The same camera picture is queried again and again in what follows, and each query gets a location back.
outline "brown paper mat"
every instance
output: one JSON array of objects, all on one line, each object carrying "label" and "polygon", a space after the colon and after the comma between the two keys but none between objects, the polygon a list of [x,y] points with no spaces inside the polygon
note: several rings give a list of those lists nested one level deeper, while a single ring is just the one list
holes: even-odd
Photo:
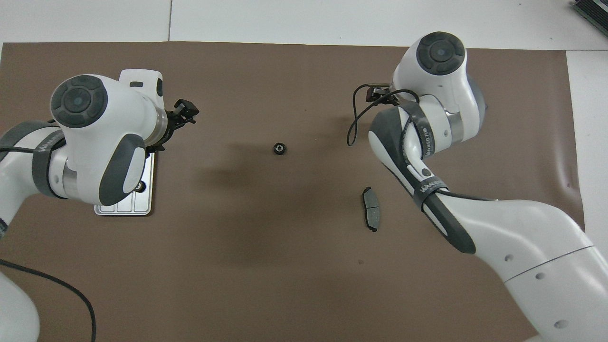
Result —
[{"label": "brown paper mat", "polygon": [[[158,156],[154,212],[26,200],[0,256],[92,301],[98,341],[521,341],[535,334],[500,279],[460,254],[372,154],[348,148],[352,90],[387,82],[403,47],[5,43],[0,131],[50,118],[73,75],[164,75],[167,108],[201,109]],[[489,109],[480,134],[428,160],[451,189],[555,205],[582,224],[565,52],[469,50]],[[363,95],[359,105],[363,108]],[[288,152],[272,153],[276,142]],[[378,195],[377,233],[361,193]],[[40,341],[87,340],[67,290],[2,269],[33,299]]]}]

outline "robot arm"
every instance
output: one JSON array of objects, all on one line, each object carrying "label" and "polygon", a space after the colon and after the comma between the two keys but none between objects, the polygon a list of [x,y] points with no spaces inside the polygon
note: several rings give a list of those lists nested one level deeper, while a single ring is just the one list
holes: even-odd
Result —
[{"label": "robot arm", "polygon": [[475,136],[485,103],[466,75],[458,38],[435,32],[403,56],[392,90],[398,98],[368,133],[375,155],[448,242],[475,254],[500,276],[539,332],[533,341],[604,341],[608,264],[561,210],[533,201],[490,201],[452,194],[423,159]]},{"label": "robot arm", "polygon": [[147,154],[163,150],[175,129],[194,123],[198,109],[180,100],[167,112],[160,72],[129,69],[118,81],[79,75],[57,87],[50,108],[58,126],[25,122],[9,130],[1,147],[33,153],[0,153],[0,231],[21,203],[41,192],[91,204],[112,205],[130,194]]}]

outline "cable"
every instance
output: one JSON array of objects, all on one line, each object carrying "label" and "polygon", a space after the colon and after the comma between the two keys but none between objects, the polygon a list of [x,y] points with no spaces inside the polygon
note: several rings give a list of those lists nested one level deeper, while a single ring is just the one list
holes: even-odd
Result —
[{"label": "cable", "polygon": [[457,197],[457,198],[464,198],[466,200],[475,200],[475,201],[496,201],[496,200],[492,200],[490,198],[485,198],[485,197],[478,197],[478,196],[471,196],[471,195],[463,195],[463,194],[456,194],[455,192],[451,192],[451,191],[447,191],[447,190],[443,190],[443,189],[439,189],[437,191],[435,191],[438,194],[442,194],[445,196],[450,196],[450,197]]},{"label": "cable", "polygon": [[390,96],[393,96],[393,95],[395,95],[395,94],[399,94],[399,93],[401,93],[401,92],[406,92],[406,93],[408,93],[408,94],[410,94],[410,95],[414,96],[414,99],[416,100],[416,102],[420,103],[420,98],[418,97],[418,95],[417,95],[415,92],[413,92],[413,91],[411,91],[411,90],[409,90],[409,89],[399,89],[399,90],[391,91],[391,92],[389,92],[389,93],[387,93],[387,94],[384,94],[384,95],[382,95],[381,97],[378,97],[378,99],[377,99],[377,100],[375,100],[374,102],[372,102],[372,103],[371,103],[369,106],[367,106],[367,108],[366,108],[366,109],[364,109],[364,110],[363,110],[361,113],[359,113],[358,115],[356,114],[357,112],[356,112],[356,109],[355,109],[355,117],[354,117],[354,121],[353,121],[353,123],[352,123],[352,124],[350,124],[350,128],[348,129],[348,133],[347,133],[347,135],[346,135],[346,144],[347,144],[348,146],[353,146],[353,145],[354,145],[354,142],[355,142],[355,140],[357,139],[357,134],[355,133],[355,136],[353,137],[353,142],[351,142],[351,141],[350,141],[350,135],[351,135],[351,132],[353,131],[353,128],[357,127],[357,121],[359,121],[359,119],[360,119],[360,118],[363,116],[363,114],[365,114],[365,113],[366,113],[368,110],[370,110],[372,107],[377,106],[377,105],[378,105],[378,104],[380,104],[382,101],[384,101],[385,99],[389,98]]},{"label": "cable", "polygon": [[404,137],[406,136],[406,131],[407,131],[407,127],[410,125],[410,123],[412,122],[412,117],[411,116],[407,116],[407,120],[406,120],[406,124],[403,125],[403,130],[401,131],[401,139],[399,139],[399,151],[401,151],[401,154],[403,155],[403,158],[405,158],[406,163],[408,165],[410,165],[410,161],[407,159],[407,155],[406,155],[406,151],[403,148],[403,143],[405,142]]},{"label": "cable", "polygon": [[70,284],[68,284],[65,281],[62,281],[59,278],[55,278],[49,274],[46,274],[46,273],[43,273],[40,271],[36,271],[31,268],[17,265],[16,263],[12,263],[12,262],[0,259],[0,265],[6,266],[9,268],[18,270],[18,271],[34,274],[35,276],[43,277],[45,279],[55,282],[65,288],[67,288],[68,290],[74,292],[80,299],[82,299],[83,302],[85,302],[87,309],[89,309],[89,314],[91,315],[91,342],[95,342],[95,334],[97,332],[97,323],[95,322],[95,312],[93,311],[93,305],[91,305],[91,302],[89,301],[89,299],[85,295],[83,295],[82,292],[78,291],[77,288],[71,286]]},{"label": "cable", "polygon": [[[66,144],[66,138],[61,138],[60,140],[53,145],[51,148],[52,151],[64,146]],[[22,153],[34,153],[36,152],[35,148],[27,148],[27,147],[15,147],[15,146],[0,146],[0,153],[2,152],[22,152]]]},{"label": "cable", "polygon": [[[355,102],[355,98],[356,98],[356,96],[357,96],[357,92],[358,92],[359,90],[361,90],[362,88],[365,88],[365,87],[369,87],[369,88],[372,88],[372,87],[386,88],[386,87],[388,87],[388,86],[390,86],[388,83],[366,83],[366,84],[363,84],[363,85],[358,86],[358,87],[357,87],[357,89],[355,89],[355,90],[353,91],[353,112],[354,112],[354,119],[355,119],[355,120],[357,119],[357,103]],[[357,125],[355,124],[355,125],[354,125],[354,138],[353,138],[353,144],[354,144],[354,141],[355,141],[356,139],[357,139]]]},{"label": "cable", "polygon": [[34,153],[33,148],[25,148],[25,147],[0,147],[1,152],[23,152],[23,153]]}]

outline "screw hole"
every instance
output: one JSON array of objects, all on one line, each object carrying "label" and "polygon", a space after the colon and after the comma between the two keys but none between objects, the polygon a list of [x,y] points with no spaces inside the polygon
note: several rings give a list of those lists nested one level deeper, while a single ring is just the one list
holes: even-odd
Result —
[{"label": "screw hole", "polygon": [[568,326],[568,321],[566,321],[565,319],[560,319],[559,321],[555,322],[553,326],[558,329],[562,329]]}]

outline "black strap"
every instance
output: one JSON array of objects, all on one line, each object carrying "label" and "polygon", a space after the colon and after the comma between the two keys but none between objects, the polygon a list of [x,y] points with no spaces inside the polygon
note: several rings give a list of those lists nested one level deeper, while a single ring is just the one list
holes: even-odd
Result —
[{"label": "black strap", "polygon": [[422,159],[432,156],[435,153],[435,136],[433,135],[433,129],[431,129],[430,122],[424,114],[424,111],[419,104],[412,101],[402,103],[399,106],[407,112],[414,123],[414,128],[416,128],[416,132],[420,138]]},{"label": "black strap", "polygon": [[66,141],[63,137],[63,131],[54,131],[44,138],[44,140],[42,140],[38,146],[36,146],[32,157],[32,178],[38,191],[40,191],[43,195],[57,197],[64,200],[64,197],[57,195],[50,187],[49,167],[52,152],[65,145],[65,143]]},{"label": "black strap", "polygon": [[416,188],[414,188],[414,195],[412,196],[414,203],[422,210],[422,204],[426,198],[442,187],[447,189],[446,183],[437,176],[428,177],[425,180],[422,180],[422,182],[418,183]]},{"label": "black strap", "polygon": [[[0,137],[0,146],[15,146],[19,140],[23,139],[26,135],[33,131],[37,131],[41,128],[46,127],[57,127],[45,121],[32,120],[21,122],[17,126],[9,129],[4,135]],[[8,152],[0,152],[0,161],[8,155]]]}]

